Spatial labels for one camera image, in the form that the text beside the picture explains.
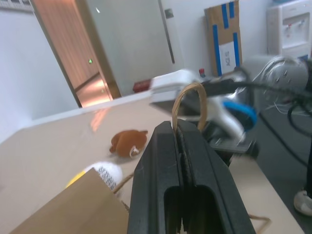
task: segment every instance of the brown teddy bear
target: brown teddy bear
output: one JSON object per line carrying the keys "label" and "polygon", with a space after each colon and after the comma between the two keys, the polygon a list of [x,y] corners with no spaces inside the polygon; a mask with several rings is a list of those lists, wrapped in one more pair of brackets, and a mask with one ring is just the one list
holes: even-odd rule
{"label": "brown teddy bear", "polygon": [[117,133],[112,138],[111,153],[117,152],[120,157],[131,157],[138,155],[145,146],[147,131],[127,130]]}

